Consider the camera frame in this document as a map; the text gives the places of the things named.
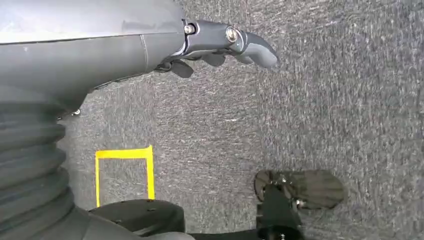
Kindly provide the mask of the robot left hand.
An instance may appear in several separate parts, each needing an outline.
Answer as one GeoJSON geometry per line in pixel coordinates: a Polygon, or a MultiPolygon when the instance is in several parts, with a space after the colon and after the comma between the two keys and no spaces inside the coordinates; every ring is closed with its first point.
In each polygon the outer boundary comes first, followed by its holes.
{"type": "Polygon", "coordinates": [[[172,0],[3,0],[0,109],[71,113],[107,84],[153,71],[188,78],[185,60],[220,66],[227,55],[278,61],[258,35],[190,20],[172,0]]]}

